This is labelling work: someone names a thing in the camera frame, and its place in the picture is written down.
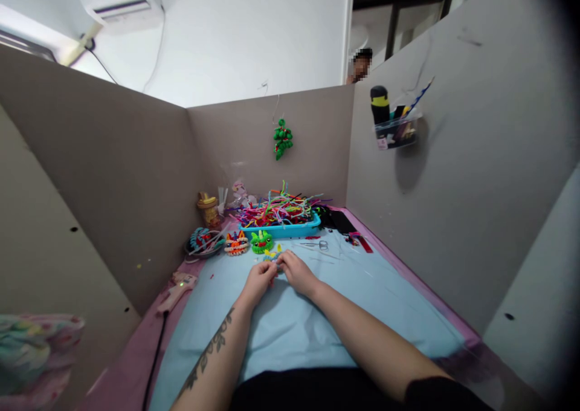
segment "person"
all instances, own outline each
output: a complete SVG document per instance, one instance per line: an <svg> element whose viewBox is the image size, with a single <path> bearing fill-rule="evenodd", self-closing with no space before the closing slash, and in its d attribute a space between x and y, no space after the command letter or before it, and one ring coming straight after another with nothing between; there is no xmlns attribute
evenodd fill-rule
<svg viewBox="0 0 580 411"><path fill-rule="evenodd" d="M254 308L280 267L327 317L359 368L263 372L236 389ZM226 409L490 410L411 343L314 276L292 251L252 267L171 411Z"/></svg>
<svg viewBox="0 0 580 411"><path fill-rule="evenodd" d="M373 49L363 48L352 60L352 74L346 79L346 84L356 83L369 75L370 63L373 60Z"/></svg>

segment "arm tattoo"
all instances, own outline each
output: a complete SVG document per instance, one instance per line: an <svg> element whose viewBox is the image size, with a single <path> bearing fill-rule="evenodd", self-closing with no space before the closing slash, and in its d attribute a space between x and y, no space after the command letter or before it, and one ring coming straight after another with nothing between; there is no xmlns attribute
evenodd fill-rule
<svg viewBox="0 0 580 411"><path fill-rule="evenodd" d="M207 355L213 353L213 346L215 345L215 347L216 347L216 353L218 353L219 350L223 346L225 346L225 337L223 336L223 333L225 332L226 329L228 329L228 324L231 323L231 312L232 311L234 311L234 307L230 308L230 311L228 311L228 314L226 314L225 319L222 322L222 324L220 325L220 327L217 329L217 332L215 333L213 338L207 344L207 347L204 349L204 351L199 356L198 362L195 363L195 366L193 366L192 372L189 374L189 376L185 380L185 383L183 384L181 391L177 395L177 399L175 400L176 402L181 397L181 395L183 394L183 392L185 390L187 390L187 389L191 390L193 388L193 383L198 380L198 367L201 367L200 376L204 372L205 367L207 366Z"/></svg>

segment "hand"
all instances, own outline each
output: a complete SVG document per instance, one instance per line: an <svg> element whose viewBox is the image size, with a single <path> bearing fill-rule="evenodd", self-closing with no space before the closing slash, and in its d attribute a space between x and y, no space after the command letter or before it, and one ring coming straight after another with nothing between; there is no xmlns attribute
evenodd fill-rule
<svg viewBox="0 0 580 411"><path fill-rule="evenodd" d="M314 276L306 263L291 250L286 250L278 256L276 264L282 267L288 282L298 293L310 299L312 298L320 280Z"/></svg>
<svg viewBox="0 0 580 411"><path fill-rule="evenodd" d="M266 293L268 286L274 287L274 278L277 276L277 267L274 262L258 263L250 269L248 280L239 299L249 303L253 309Z"/></svg>

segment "air conditioner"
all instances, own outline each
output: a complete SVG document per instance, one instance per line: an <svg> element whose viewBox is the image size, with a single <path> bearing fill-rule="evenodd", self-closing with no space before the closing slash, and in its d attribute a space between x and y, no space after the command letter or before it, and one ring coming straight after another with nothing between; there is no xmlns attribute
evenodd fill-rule
<svg viewBox="0 0 580 411"><path fill-rule="evenodd" d="M87 13L114 33L156 27L163 21L161 0L80 0Z"/></svg>

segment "gray partition board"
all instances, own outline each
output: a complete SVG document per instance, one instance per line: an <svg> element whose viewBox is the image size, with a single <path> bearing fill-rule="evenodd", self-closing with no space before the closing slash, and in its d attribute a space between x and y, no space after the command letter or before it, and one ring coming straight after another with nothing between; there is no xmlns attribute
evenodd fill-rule
<svg viewBox="0 0 580 411"><path fill-rule="evenodd" d="M186 110L12 48L0 71L0 102L143 314L201 223Z"/></svg>
<svg viewBox="0 0 580 411"><path fill-rule="evenodd" d="M355 85L348 208L480 334L579 158L545 2L469 0ZM378 150L370 89L419 74L418 144Z"/></svg>
<svg viewBox="0 0 580 411"><path fill-rule="evenodd" d="M286 180L290 194L323 193L344 206L352 99L350 85L283 94L279 102L271 95L189 108L210 185L229 186L231 193L242 178L250 193L265 196ZM276 161L274 129L282 115L294 146Z"/></svg>

